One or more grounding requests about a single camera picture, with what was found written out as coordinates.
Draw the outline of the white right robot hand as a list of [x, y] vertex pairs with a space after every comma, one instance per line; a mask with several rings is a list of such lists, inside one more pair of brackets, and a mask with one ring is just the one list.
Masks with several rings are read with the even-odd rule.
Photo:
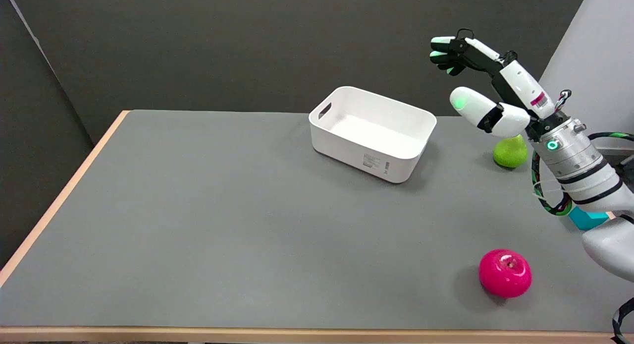
[[497, 102], [468, 87], [457, 87], [450, 95], [453, 109], [487, 134], [513, 138], [525, 131], [537, 140], [568, 120], [561, 111], [565, 100], [551, 98], [514, 51], [499, 54], [473, 37], [458, 35], [434, 37], [430, 45], [430, 61], [448, 75], [469, 68], [491, 78]]

